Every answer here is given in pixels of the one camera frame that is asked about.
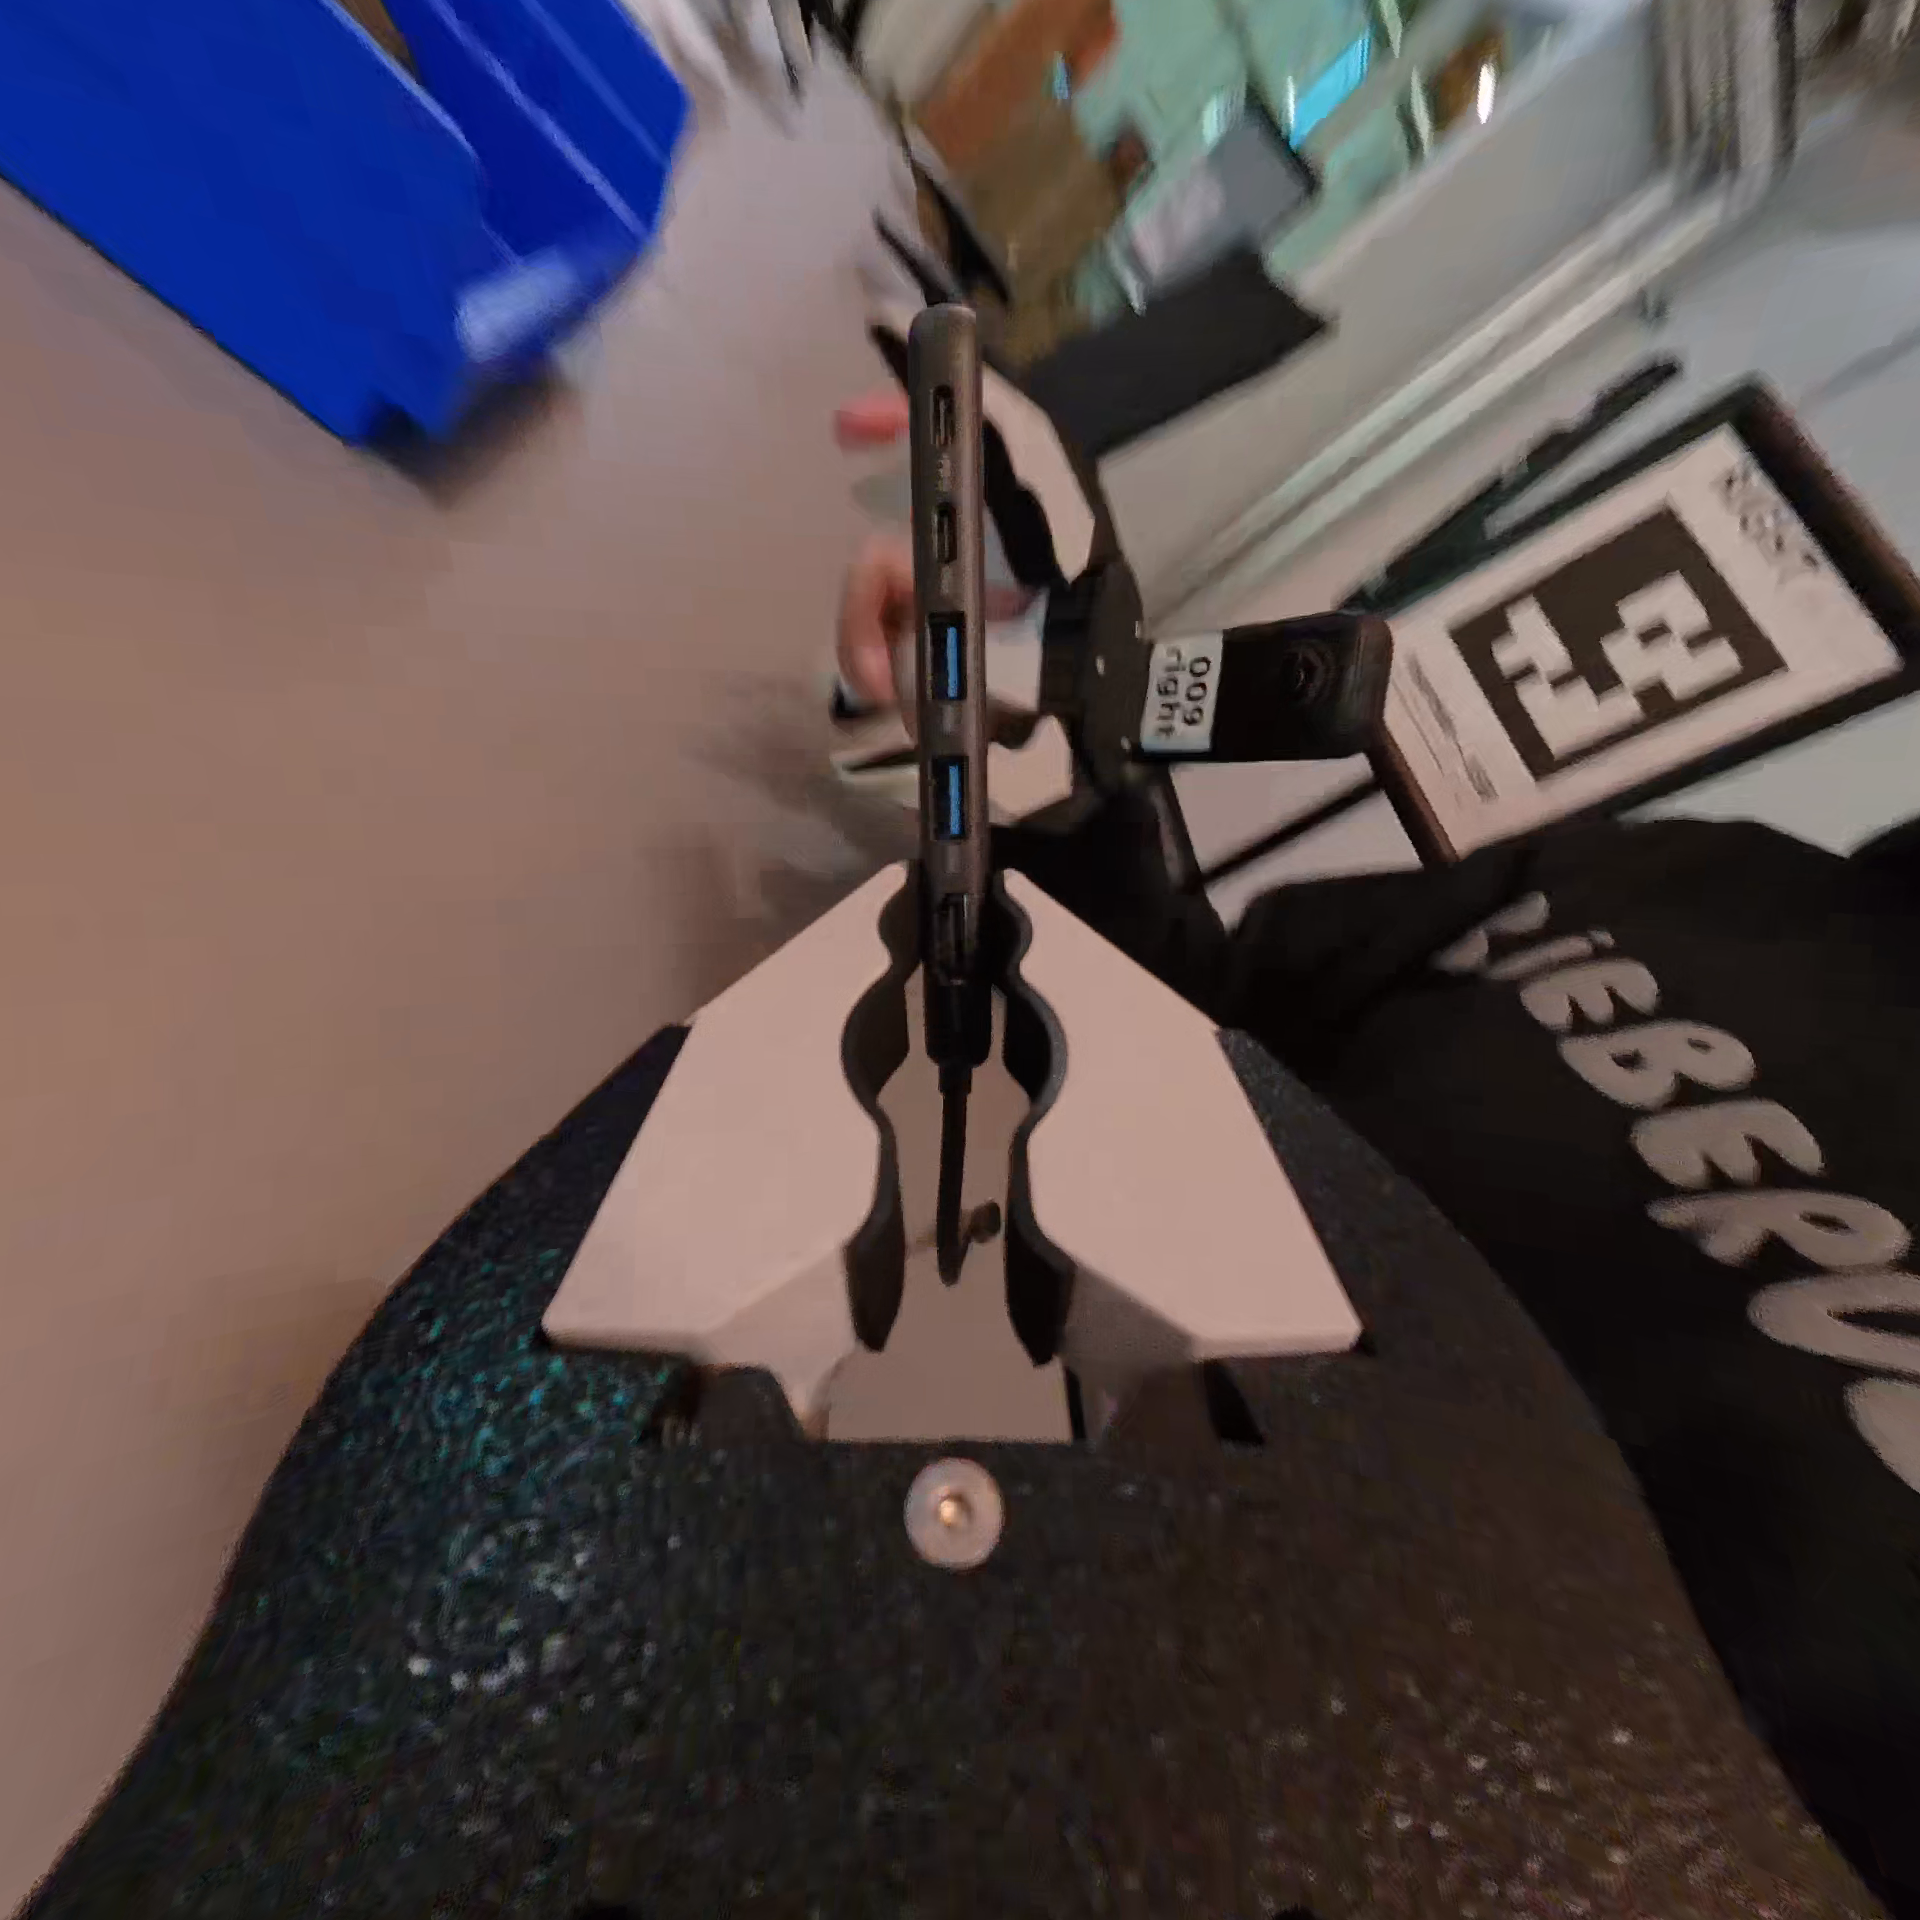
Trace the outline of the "person's black printed sweatshirt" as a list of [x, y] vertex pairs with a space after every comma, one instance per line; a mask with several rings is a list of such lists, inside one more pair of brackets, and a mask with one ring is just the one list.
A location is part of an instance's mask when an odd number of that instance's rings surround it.
[[1566, 833], [1281, 886], [1227, 1025], [1507, 1284], [1824, 1819], [1914, 1844], [1914, 828]]

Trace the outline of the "dark grey usb hub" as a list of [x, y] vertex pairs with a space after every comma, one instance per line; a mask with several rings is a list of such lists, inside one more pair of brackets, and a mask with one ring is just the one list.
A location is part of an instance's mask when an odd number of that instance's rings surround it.
[[926, 1047], [939, 1079], [935, 1262], [954, 1284], [979, 1230], [963, 1203], [968, 1093], [991, 1049], [989, 693], [983, 401], [976, 313], [926, 307], [904, 338], [918, 927]]

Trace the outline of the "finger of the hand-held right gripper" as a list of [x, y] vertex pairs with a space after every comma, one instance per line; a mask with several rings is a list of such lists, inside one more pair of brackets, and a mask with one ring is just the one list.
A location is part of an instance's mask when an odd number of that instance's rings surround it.
[[1112, 514], [1097, 468], [1022, 389], [983, 389], [979, 462], [1010, 588], [1041, 597], [1112, 563]]
[[1074, 779], [1072, 742], [1055, 716], [989, 717], [987, 812], [991, 828], [1013, 828], [1067, 802]]

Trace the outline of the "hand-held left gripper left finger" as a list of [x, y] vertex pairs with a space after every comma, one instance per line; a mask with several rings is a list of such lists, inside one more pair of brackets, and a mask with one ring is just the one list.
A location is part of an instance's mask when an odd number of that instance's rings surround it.
[[806, 1436], [904, 1284], [896, 1130], [914, 871], [866, 879], [687, 1025], [544, 1335], [767, 1375]]

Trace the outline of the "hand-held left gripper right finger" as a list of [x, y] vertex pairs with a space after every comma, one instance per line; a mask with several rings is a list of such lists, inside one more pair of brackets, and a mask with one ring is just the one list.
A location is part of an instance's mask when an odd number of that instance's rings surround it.
[[1018, 873], [1002, 1061], [1029, 1097], [1010, 1140], [1005, 1298], [1098, 1439], [1142, 1387], [1320, 1359], [1355, 1311], [1240, 1084], [1223, 1030]]

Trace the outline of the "dark blurred panel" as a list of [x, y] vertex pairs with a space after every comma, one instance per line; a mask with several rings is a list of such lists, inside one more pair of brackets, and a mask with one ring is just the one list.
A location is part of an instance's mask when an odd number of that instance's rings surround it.
[[1142, 308], [1072, 337], [1016, 385], [1089, 459], [1128, 449], [1261, 379], [1327, 334], [1327, 319], [1235, 247]]

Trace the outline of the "blue plastic bin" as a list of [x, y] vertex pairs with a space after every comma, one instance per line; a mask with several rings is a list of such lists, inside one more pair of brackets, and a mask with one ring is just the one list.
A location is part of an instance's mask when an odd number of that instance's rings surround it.
[[693, 103], [608, 3], [5, 3], [5, 180], [347, 444], [454, 436], [634, 273]]

